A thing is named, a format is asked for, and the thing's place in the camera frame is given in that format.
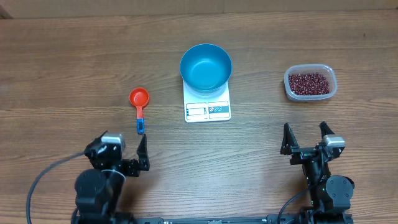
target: red beans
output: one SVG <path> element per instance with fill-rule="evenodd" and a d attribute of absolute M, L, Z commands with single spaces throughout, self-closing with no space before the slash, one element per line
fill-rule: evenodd
<path fill-rule="evenodd" d="M 289 85 L 297 95 L 328 94 L 329 83 L 321 73 L 289 74 Z"/>

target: bowl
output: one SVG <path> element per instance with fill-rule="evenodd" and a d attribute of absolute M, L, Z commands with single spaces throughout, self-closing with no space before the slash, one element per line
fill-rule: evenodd
<path fill-rule="evenodd" d="M 231 77 L 232 61 L 221 47 L 199 44 L 182 56 L 180 73 L 184 82 L 195 91 L 212 93 Z"/>
<path fill-rule="evenodd" d="M 329 83 L 329 93 L 322 95 L 297 95 L 292 92 L 289 84 L 289 74 L 321 73 Z M 315 101 L 331 98 L 337 91 L 336 75 L 331 67 L 324 64 L 294 65 L 290 67 L 284 77 L 287 98 L 292 101 Z"/>

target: blue bowl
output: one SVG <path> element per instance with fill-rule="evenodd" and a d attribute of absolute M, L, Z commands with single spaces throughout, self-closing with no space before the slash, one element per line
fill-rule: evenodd
<path fill-rule="evenodd" d="M 181 58 L 180 73 L 185 83 L 196 91 L 211 93 L 231 77 L 232 61 L 228 53 L 213 44 L 199 44 Z"/>

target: label on scale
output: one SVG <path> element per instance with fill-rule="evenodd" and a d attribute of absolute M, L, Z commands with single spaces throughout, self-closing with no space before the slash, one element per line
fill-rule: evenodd
<path fill-rule="evenodd" d="M 228 102 L 188 103 L 187 119 L 228 118 Z"/>

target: container of beans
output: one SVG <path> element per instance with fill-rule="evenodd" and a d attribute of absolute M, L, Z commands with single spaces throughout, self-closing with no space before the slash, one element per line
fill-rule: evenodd
<path fill-rule="evenodd" d="M 337 91 L 335 72 L 323 64 L 290 67 L 284 81 L 287 98 L 292 101 L 325 100 Z"/>

